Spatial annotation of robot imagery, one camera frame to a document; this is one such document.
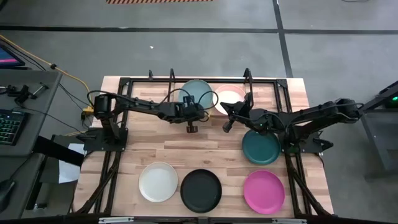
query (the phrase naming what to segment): monitor screen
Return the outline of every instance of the monitor screen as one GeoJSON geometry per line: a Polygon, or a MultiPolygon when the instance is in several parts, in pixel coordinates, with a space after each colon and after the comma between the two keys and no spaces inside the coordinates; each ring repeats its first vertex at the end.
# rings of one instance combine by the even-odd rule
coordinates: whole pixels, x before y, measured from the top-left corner
{"type": "Polygon", "coordinates": [[[3,45],[0,45],[0,68],[21,66],[24,64],[25,63],[17,58],[12,52],[6,49],[3,45]]]}

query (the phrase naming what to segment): plate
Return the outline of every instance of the plate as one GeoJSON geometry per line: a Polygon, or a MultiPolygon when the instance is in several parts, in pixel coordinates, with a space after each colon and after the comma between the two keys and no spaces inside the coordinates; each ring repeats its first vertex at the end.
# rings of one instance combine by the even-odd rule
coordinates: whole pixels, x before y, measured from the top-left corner
{"type": "Polygon", "coordinates": [[[248,131],[242,140],[243,154],[253,163],[268,165],[273,163],[280,154],[280,143],[275,134],[265,136],[248,131]]]}
{"type": "Polygon", "coordinates": [[[165,162],[154,162],[142,171],[138,185],[142,196],[148,201],[164,202],[177,189],[177,172],[165,162]]]}
{"type": "Polygon", "coordinates": [[[205,213],[213,210],[220,202],[221,182],[217,176],[205,169],[189,173],[181,184],[181,199],[191,211],[205,213]]]}
{"type": "MultiPolygon", "coordinates": [[[[236,103],[238,101],[244,101],[244,96],[246,93],[239,87],[234,85],[222,85],[218,87],[215,91],[218,95],[218,103],[216,105],[216,109],[222,113],[227,115],[227,112],[220,105],[220,102],[224,103],[236,103]]],[[[217,102],[217,96],[213,95],[213,104],[217,102]]]]}
{"type": "MultiPolygon", "coordinates": [[[[195,97],[195,102],[199,102],[199,98],[206,93],[207,91],[211,91],[211,87],[209,84],[203,80],[190,80],[186,82],[181,89],[189,92],[190,95],[195,97]]],[[[187,96],[187,93],[184,91],[179,91],[178,101],[183,102],[183,97],[187,96]]],[[[206,93],[205,96],[200,100],[200,104],[203,108],[211,107],[211,102],[213,100],[213,93],[206,93]]]]}
{"type": "Polygon", "coordinates": [[[282,208],[285,190],[275,174],[268,170],[257,170],[244,181],[243,196],[254,211],[267,215],[282,208]]]}

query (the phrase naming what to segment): computer monitor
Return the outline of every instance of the computer monitor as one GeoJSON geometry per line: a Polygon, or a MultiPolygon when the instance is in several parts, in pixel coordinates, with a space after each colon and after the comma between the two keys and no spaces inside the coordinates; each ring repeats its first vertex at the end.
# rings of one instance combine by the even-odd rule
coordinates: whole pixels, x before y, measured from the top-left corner
{"type": "Polygon", "coordinates": [[[0,68],[12,68],[24,65],[25,62],[19,59],[6,46],[0,44],[0,68]]]}

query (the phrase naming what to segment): white plate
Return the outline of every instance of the white plate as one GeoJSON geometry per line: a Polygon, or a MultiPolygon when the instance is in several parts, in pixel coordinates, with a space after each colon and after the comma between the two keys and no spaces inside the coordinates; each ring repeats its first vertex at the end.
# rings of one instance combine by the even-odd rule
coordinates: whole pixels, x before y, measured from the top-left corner
{"type": "Polygon", "coordinates": [[[139,191],[150,202],[164,202],[175,193],[178,175],[175,169],[165,162],[154,162],[139,176],[139,191]]]}

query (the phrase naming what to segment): light blue plate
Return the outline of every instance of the light blue plate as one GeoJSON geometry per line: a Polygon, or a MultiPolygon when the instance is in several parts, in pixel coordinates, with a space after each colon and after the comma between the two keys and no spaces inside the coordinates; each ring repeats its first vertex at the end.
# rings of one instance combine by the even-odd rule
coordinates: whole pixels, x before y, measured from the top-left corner
{"type": "MultiPolygon", "coordinates": [[[[211,91],[211,87],[207,82],[203,80],[190,80],[181,87],[181,89],[186,90],[189,92],[190,95],[195,97],[195,103],[198,103],[199,98],[206,93],[207,91],[211,91]]],[[[187,93],[184,91],[179,91],[180,94],[178,95],[178,101],[183,102],[183,97],[187,96],[187,93]]],[[[213,93],[206,93],[200,100],[200,104],[203,108],[211,107],[213,102],[213,93]]]]}

